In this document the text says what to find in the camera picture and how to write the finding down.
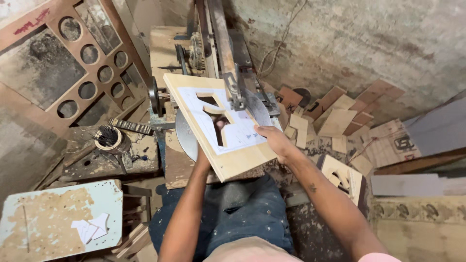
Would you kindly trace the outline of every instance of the jeans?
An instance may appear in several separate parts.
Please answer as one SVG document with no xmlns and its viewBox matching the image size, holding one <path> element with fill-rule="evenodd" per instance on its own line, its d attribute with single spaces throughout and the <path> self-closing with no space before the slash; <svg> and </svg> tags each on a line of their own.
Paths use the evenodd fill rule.
<svg viewBox="0 0 466 262">
<path fill-rule="evenodd" d="M 184 188 L 167 190 L 157 187 L 163 206 L 156 211 L 149 225 L 155 250 L 160 245 L 168 222 Z M 218 246 L 241 238 L 258 236 L 293 252 L 286 204 L 269 174 L 255 179 L 207 185 L 193 261 L 202 261 Z"/>
</svg>

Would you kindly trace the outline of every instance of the pink shirt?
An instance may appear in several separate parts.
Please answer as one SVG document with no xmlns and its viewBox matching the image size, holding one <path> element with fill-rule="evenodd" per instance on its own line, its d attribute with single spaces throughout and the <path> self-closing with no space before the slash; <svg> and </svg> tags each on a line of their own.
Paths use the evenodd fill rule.
<svg viewBox="0 0 466 262">
<path fill-rule="evenodd" d="M 216 248 L 204 262 L 302 262 L 260 237 L 238 239 Z M 400 262 L 391 255 L 370 253 L 359 262 Z"/>
</svg>

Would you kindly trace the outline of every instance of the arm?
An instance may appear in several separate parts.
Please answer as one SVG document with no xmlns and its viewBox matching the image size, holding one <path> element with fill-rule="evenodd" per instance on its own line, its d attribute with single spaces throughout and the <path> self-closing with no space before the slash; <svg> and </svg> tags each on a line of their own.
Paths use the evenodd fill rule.
<svg viewBox="0 0 466 262">
<path fill-rule="evenodd" d="M 198 159 L 188 185 L 171 216 L 160 246 L 158 261 L 192 261 L 199 235 L 202 203 L 210 163 L 198 146 Z"/>
<path fill-rule="evenodd" d="M 316 211 L 354 261 L 373 252 L 387 253 L 357 206 L 330 183 L 317 166 L 280 130 L 271 126 L 254 128 L 257 133 L 267 137 L 270 147 L 278 155 L 278 161 L 293 171 Z"/>
</svg>

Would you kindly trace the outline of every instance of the gear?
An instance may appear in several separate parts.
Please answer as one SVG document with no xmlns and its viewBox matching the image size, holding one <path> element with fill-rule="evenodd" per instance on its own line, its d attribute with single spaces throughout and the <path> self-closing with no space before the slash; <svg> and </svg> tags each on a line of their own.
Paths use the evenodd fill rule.
<svg viewBox="0 0 466 262">
<path fill-rule="evenodd" d="M 194 32 L 191 36 L 191 45 L 189 46 L 189 60 L 197 70 L 205 70 L 204 54 L 201 41 L 201 34 Z"/>
</svg>

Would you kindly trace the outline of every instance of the person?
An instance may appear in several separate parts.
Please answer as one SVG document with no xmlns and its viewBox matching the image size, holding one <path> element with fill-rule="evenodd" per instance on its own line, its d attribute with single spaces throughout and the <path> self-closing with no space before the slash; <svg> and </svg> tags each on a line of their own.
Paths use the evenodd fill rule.
<svg viewBox="0 0 466 262">
<path fill-rule="evenodd" d="M 387 254 L 357 206 L 280 130 L 271 126 L 254 129 L 267 138 L 278 161 L 294 173 L 318 214 L 354 261 L 399 262 Z M 164 206 L 149 226 L 158 261 L 300 261 L 290 255 L 293 242 L 286 205 L 273 179 L 265 174 L 253 181 L 209 185 L 206 189 L 209 169 L 209 160 L 199 147 L 186 188 L 162 195 Z M 234 194 L 222 198 L 228 195 L 224 188 L 232 183 L 236 183 Z"/>
</svg>

